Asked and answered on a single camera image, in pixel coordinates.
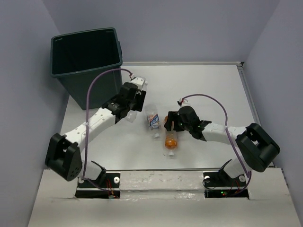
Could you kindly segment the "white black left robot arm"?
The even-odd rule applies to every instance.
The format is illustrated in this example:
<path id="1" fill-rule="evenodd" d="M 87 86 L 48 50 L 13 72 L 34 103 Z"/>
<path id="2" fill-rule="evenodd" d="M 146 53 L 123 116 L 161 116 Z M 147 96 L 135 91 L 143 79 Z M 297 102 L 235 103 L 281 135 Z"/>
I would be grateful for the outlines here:
<path id="1" fill-rule="evenodd" d="M 135 77 L 124 83 L 117 95 L 105 102 L 86 122 L 75 129 L 50 138 L 45 165 L 64 178 L 89 181 L 101 186 L 106 178 L 106 169 L 94 161 L 87 161 L 81 153 L 88 154 L 88 144 L 107 128 L 120 120 L 133 122 L 136 114 L 143 109 L 147 83 L 144 78 Z"/>

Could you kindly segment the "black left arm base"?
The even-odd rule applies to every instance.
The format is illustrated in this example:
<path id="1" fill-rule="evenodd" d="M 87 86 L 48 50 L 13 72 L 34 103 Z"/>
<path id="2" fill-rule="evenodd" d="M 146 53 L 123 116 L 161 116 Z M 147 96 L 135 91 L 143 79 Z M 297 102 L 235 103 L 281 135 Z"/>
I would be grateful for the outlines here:
<path id="1" fill-rule="evenodd" d="M 119 199 L 121 172 L 108 171 L 100 183 L 78 180 L 75 197 L 78 199 Z"/>

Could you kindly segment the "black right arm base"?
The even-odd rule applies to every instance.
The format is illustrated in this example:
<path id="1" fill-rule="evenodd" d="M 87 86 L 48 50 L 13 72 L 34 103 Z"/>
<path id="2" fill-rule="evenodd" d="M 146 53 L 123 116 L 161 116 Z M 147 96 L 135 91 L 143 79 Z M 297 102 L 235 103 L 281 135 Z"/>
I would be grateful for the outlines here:
<path id="1" fill-rule="evenodd" d="M 223 168 L 203 172 L 206 198 L 249 198 L 245 175 L 229 177 Z"/>

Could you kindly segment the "large orange label bottle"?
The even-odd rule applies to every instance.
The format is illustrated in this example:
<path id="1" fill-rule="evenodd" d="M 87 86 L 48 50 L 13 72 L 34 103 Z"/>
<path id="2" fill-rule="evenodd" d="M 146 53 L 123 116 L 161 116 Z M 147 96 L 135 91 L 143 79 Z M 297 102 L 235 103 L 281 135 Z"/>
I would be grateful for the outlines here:
<path id="1" fill-rule="evenodd" d="M 164 128 L 164 147 L 166 149 L 166 156 L 169 158 L 176 157 L 176 150 L 178 148 L 178 138 L 177 133 L 173 130 L 174 129 L 174 122 L 171 123 L 171 131 L 167 131 Z"/>

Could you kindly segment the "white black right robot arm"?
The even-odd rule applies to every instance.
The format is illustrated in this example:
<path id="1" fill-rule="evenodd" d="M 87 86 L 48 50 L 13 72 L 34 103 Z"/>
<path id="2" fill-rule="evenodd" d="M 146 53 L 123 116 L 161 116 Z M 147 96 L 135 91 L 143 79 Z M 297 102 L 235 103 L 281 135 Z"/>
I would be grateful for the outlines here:
<path id="1" fill-rule="evenodd" d="M 262 173 L 280 153 L 278 144 L 257 123 L 247 127 L 227 127 L 201 120 L 190 106 L 169 111 L 165 120 L 166 131 L 187 131 L 196 140 L 231 145 L 240 153 L 227 161 L 218 171 L 216 179 L 230 185 L 235 178 L 250 171 Z"/>

